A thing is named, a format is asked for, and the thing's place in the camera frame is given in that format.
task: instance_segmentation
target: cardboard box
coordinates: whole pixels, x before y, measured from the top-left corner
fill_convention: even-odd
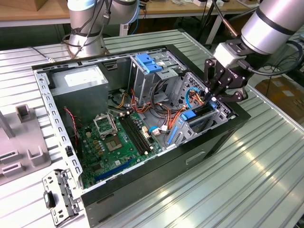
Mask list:
[[[46,2],[47,0],[0,0],[0,5],[38,11]]]
[[[266,95],[268,82],[269,79],[256,85],[263,95]],[[272,78],[267,98],[299,124],[304,123],[304,92],[287,78]]]

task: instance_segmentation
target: aluminum extrusion table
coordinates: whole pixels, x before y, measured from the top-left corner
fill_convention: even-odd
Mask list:
[[[208,51],[177,30],[105,39],[111,53],[174,44],[203,69]],[[63,45],[38,47],[56,61]],[[46,60],[29,48],[0,52],[0,110],[35,109],[52,164],[0,186],[0,226],[52,228],[41,178],[64,168],[57,141],[30,66]],[[253,88],[241,106],[252,116],[220,152],[113,215],[103,228],[293,227],[304,213],[304,130]],[[83,214],[64,225],[87,228]]]

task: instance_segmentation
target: red wire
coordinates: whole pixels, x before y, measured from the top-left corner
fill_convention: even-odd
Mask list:
[[[76,123],[75,123],[74,116],[67,108],[64,108],[64,110],[67,111],[67,113],[69,113],[72,118],[73,125],[74,125],[74,133],[75,133],[75,146],[77,146],[77,130],[76,130]]]

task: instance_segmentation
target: metal bracket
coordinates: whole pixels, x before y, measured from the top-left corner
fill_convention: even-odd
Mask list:
[[[56,227],[78,215],[80,208],[68,184],[70,170],[53,170],[42,178],[44,199]]]

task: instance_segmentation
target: blue plastic clip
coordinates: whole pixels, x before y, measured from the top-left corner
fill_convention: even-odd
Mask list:
[[[147,73],[154,73],[162,70],[162,67],[157,65],[148,54],[138,54],[135,58]]]

